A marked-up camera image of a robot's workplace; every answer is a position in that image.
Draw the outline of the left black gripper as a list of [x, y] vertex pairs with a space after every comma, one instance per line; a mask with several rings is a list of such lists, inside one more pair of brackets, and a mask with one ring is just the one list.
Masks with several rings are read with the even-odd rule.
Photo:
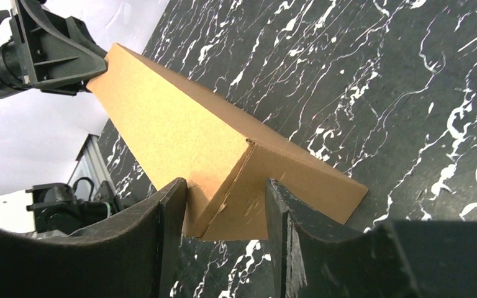
[[[0, 25], [10, 17], [0, 11]], [[13, 1], [12, 39], [0, 46], [0, 99], [38, 89], [74, 96], [107, 71], [106, 51], [75, 17], [46, 11], [39, 1]]]

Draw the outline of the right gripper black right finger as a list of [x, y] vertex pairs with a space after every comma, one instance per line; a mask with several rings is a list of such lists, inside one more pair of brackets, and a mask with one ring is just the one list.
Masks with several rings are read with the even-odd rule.
[[477, 221], [391, 220], [362, 233], [266, 183], [276, 297], [477, 297]]

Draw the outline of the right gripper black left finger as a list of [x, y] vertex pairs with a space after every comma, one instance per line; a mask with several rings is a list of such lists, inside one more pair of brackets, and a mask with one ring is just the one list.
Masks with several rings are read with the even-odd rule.
[[67, 237], [0, 229], [0, 297], [168, 297], [188, 184], [150, 197]]

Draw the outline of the brown cardboard box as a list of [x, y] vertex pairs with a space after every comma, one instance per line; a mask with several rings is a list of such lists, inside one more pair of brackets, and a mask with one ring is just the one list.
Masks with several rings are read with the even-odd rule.
[[88, 89], [153, 185], [189, 187], [183, 233], [205, 241], [266, 239], [266, 182], [344, 224], [368, 192], [200, 84], [115, 43]]

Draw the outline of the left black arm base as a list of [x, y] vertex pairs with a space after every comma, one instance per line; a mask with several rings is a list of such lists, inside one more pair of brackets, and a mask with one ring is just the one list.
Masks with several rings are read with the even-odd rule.
[[[81, 181], [90, 186], [87, 199], [76, 195]], [[39, 184], [25, 190], [32, 195], [32, 203], [26, 211], [34, 214], [37, 233], [60, 231], [66, 235], [100, 222], [125, 209], [113, 188], [104, 180], [97, 190], [92, 179], [83, 177], [73, 185], [65, 183]]]

